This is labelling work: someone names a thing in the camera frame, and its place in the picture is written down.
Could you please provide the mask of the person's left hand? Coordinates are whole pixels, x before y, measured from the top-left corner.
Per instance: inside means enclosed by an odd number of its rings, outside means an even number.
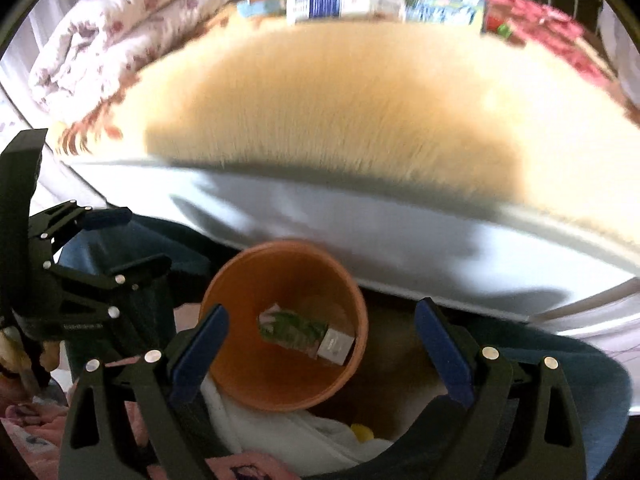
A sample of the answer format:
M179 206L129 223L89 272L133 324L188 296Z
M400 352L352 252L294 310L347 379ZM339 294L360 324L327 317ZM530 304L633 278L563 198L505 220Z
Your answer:
M0 339L0 360L4 368L11 373L21 373L32 367L32 359L28 356L16 327L2 328ZM52 372L60 365L60 343L43 341L41 345L39 364L46 372Z

